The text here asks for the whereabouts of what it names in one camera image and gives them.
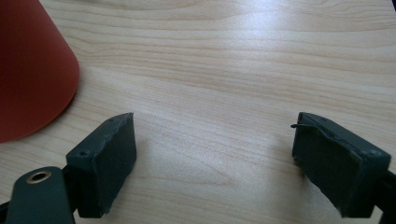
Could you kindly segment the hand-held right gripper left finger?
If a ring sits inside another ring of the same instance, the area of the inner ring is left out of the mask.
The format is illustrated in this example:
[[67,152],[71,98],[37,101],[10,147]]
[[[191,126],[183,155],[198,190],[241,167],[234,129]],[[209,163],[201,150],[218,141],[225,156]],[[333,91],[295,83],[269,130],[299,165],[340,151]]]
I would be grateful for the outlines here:
[[85,218],[107,214],[134,168],[136,155],[134,115],[104,121],[66,155],[71,207]]

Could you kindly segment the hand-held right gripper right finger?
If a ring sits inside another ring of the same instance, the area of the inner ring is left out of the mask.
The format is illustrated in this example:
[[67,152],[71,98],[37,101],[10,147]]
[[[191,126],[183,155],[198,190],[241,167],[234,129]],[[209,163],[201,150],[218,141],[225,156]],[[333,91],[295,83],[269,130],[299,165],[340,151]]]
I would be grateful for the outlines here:
[[342,217],[391,217],[391,156],[339,124],[301,112],[292,157]]

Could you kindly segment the red metal mug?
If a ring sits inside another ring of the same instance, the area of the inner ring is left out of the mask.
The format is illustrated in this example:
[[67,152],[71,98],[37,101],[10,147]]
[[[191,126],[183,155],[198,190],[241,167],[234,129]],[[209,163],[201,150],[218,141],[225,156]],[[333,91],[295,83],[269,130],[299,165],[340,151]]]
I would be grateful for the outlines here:
[[59,117],[78,80],[78,60],[41,3],[0,0],[0,143]]

